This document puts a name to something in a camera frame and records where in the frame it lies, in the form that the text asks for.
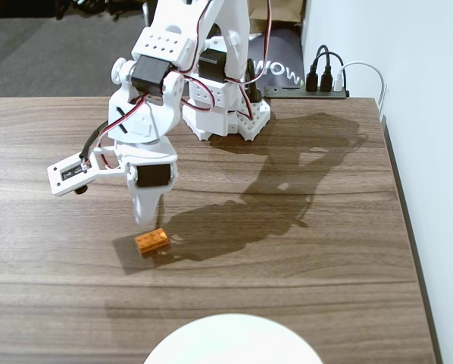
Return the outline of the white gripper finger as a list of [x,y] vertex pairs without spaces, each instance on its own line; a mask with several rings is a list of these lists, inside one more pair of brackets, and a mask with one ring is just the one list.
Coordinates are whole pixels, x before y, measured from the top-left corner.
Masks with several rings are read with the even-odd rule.
[[162,187],[137,187],[129,185],[133,201],[133,213],[137,224],[145,224],[155,216],[159,199],[163,194]]

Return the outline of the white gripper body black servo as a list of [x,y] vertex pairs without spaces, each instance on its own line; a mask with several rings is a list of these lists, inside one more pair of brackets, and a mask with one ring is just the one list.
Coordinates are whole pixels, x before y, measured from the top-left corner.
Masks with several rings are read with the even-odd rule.
[[129,166],[131,193],[151,188],[169,191],[177,180],[177,153],[166,136],[151,143],[115,143],[118,160]]

